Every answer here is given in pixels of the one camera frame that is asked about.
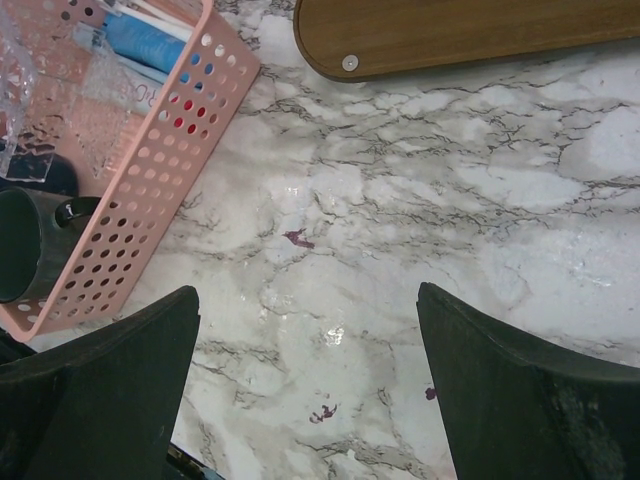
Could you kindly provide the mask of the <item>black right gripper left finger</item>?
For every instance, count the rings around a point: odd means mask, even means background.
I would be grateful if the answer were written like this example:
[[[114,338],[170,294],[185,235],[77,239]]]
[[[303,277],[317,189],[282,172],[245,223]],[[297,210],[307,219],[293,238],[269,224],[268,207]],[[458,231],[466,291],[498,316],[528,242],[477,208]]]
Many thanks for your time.
[[[161,478],[199,324],[196,289],[183,286],[2,363],[2,478]]]

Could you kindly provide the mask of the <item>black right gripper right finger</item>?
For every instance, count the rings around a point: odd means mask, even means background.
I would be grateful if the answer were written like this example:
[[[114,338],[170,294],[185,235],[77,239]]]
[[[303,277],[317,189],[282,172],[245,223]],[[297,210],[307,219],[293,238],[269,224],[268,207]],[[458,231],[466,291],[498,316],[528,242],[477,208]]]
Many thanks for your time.
[[[417,311],[458,478],[638,478],[638,368],[543,340],[432,283]]]

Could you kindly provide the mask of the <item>dark green ceramic mug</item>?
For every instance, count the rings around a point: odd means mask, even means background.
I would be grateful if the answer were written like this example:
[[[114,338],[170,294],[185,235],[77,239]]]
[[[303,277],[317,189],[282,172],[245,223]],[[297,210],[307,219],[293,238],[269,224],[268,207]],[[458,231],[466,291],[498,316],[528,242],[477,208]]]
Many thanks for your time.
[[[19,187],[1,190],[1,302],[52,291],[101,199]]]

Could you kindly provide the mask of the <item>pink perforated plastic basket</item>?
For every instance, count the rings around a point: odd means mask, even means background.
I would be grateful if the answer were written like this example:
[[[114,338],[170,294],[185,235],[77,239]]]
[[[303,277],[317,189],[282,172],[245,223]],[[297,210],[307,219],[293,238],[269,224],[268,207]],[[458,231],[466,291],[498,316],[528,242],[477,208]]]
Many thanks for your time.
[[[1,323],[16,340],[68,329],[117,313],[160,243],[259,71],[258,59],[209,1],[153,1],[153,20],[191,31],[168,76],[161,102],[140,120],[130,116],[127,149],[113,174],[79,177],[55,159],[42,183],[6,180],[19,187],[66,197],[101,199],[52,291],[39,300],[1,302]],[[184,124],[161,122],[171,91],[193,98],[197,110]]]

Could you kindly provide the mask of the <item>brown oval wooden tray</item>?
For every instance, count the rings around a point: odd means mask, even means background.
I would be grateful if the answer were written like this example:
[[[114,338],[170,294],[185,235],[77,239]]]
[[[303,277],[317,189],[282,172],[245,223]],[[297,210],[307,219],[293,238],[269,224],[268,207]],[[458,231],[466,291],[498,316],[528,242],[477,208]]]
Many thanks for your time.
[[[639,35],[639,3],[299,1],[293,31],[320,75],[359,82]]]

